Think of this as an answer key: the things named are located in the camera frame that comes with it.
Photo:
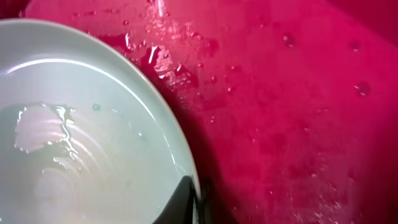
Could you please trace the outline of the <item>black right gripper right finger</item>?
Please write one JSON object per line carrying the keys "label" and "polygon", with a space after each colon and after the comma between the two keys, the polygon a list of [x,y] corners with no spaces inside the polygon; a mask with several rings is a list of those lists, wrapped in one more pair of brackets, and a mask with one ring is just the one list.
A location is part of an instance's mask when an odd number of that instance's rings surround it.
{"label": "black right gripper right finger", "polygon": [[199,224],[238,224],[210,180],[203,184],[201,190],[198,219]]}

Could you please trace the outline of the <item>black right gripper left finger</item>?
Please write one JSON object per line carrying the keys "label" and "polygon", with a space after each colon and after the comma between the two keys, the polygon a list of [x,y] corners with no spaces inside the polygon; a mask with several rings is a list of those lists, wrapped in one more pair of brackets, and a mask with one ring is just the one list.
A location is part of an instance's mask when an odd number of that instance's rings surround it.
{"label": "black right gripper left finger", "polygon": [[192,224],[195,197],[192,178],[183,176],[153,224]]}

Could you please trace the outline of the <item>white plate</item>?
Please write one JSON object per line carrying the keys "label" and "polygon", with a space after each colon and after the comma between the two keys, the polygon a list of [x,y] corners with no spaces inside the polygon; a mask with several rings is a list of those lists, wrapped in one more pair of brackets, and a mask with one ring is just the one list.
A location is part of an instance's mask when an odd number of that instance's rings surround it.
{"label": "white plate", "polygon": [[183,176],[182,130],[152,83],[104,42],[1,21],[1,222],[153,223]]}

